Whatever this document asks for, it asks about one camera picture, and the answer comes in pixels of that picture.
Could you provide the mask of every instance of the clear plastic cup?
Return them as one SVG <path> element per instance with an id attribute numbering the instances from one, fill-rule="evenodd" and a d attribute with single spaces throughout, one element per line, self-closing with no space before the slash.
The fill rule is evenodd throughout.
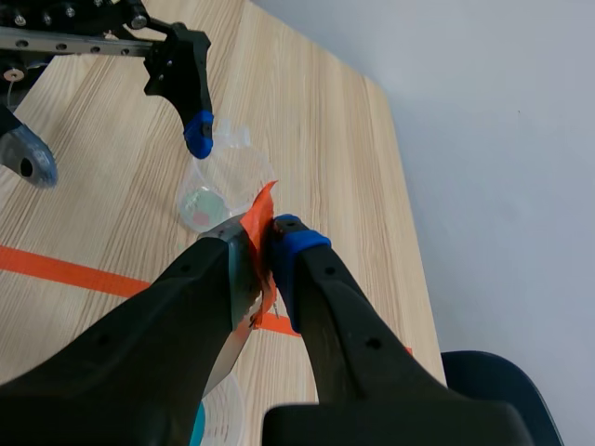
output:
<path id="1" fill-rule="evenodd" d="M 231 131 L 219 121 L 213 150 L 204 160 L 192 158 L 178 187 L 178 209 L 184 223 L 206 232 L 247 211 L 260 190 L 274 180 L 267 157 L 250 144 L 245 126 Z"/>

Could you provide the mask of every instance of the orange tape line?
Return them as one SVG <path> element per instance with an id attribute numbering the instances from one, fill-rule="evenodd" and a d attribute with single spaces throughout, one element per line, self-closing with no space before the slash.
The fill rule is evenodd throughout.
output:
<path id="1" fill-rule="evenodd" d="M 150 285 L 148 282 L 112 272 L 84 267 L 2 245 L 0 245 L 0 269 L 121 297 L 131 297 Z M 298 336 L 291 329 L 288 318 L 277 319 L 272 314 L 265 315 L 260 328 L 284 335 Z"/>

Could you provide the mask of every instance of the white wall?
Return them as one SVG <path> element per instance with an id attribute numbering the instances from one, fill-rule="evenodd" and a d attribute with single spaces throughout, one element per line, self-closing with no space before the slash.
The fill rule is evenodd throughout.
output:
<path id="1" fill-rule="evenodd" d="M 257 0 L 387 92 L 442 350 L 595 444 L 595 2 Z"/>

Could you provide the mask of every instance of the teal object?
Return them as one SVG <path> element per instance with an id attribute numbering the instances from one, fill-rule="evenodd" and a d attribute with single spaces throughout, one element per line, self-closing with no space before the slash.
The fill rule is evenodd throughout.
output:
<path id="1" fill-rule="evenodd" d="M 205 406 L 201 402 L 198 406 L 196 419 L 194 419 L 194 428 L 190 437 L 190 446 L 199 446 L 205 434 Z"/>

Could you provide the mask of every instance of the orange tape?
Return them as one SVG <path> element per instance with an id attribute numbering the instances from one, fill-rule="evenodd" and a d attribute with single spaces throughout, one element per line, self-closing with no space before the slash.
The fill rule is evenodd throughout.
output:
<path id="1" fill-rule="evenodd" d="M 250 256 L 262 288 L 262 305 L 254 318 L 256 328 L 262 326 L 264 315 L 271 309 L 277 298 L 277 285 L 272 278 L 271 270 L 266 266 L 263 255 L 266 232 L 272 224 L 271 189 L 275 183 L 276 181 L 271 181 L 262 188 L 250 210 L 240 220 L 250 239 Z"/>
<path id="2" fill-rule="evenodd" d="M 112 272 L 0 245 L 0 270 L 2 269 L 126 298 L 140 293 L 150 285 L 149 282 L 131 279 Z M 265 317 L 260 328 L 283 335 L 297 335 L 291 329 L 289 319 L 284 317 L 276 319 L 274 315 L 272 318 Z"/>

